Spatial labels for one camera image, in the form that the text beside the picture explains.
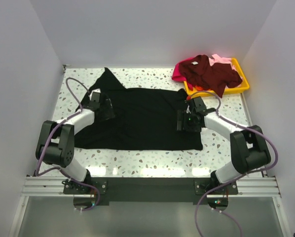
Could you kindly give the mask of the black t shirt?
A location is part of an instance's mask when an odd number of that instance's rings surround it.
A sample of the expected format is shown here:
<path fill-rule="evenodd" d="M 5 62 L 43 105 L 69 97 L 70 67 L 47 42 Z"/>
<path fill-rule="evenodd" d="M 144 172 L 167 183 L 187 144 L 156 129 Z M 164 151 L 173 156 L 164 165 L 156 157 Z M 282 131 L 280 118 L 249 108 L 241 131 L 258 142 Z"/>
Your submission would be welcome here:
<path fill-rule="evenodd" d="M 114 118 L 95 122 L 74 137 L 82 149 L 202 150 L 201 135 L 177 131 L 177 112 L 187 109 L 187 93 L 148 88 L 125 88 L 105 68 L 90 87 L 111 100 Z"/>

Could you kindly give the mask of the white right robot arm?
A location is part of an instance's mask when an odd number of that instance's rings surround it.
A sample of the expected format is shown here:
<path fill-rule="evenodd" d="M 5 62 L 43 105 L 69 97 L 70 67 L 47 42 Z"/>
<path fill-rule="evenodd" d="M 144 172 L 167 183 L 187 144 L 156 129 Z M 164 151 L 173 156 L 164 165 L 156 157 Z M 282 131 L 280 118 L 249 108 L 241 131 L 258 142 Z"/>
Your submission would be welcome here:
<path fill-rule="evenodd" d="M 207 108 L 201 97 L 186 101 L 187 110 L 177 113 L 177 130 L 199 133 L 203 128 L 217 132 L 230 142 L 231 161 L 210 174 L 209 187 L 221 194 L 227 183 L 271 162 L 262 129 L 238 124 L 219 114 L 218 108 Z"/>

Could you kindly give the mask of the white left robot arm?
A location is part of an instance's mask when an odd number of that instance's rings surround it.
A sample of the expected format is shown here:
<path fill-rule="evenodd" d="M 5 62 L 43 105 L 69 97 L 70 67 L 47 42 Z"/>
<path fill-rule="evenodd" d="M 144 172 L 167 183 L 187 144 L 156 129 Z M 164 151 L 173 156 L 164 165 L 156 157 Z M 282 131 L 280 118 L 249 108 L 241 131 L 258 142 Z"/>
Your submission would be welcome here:
<path fill-rule="evenodd" d="M 100 89 L 95 89 L 88 93 L 86 103 L 80 104 L 72 115 L 43 122 L 36 147 L 35 176 L 58 170 L 67 177 L 64 182 L 67 189 L 80 194 L 96 194 L 89 170 L 74 157 L 74 136 L 95 122 L 114 117 L 110 98 Z"/>

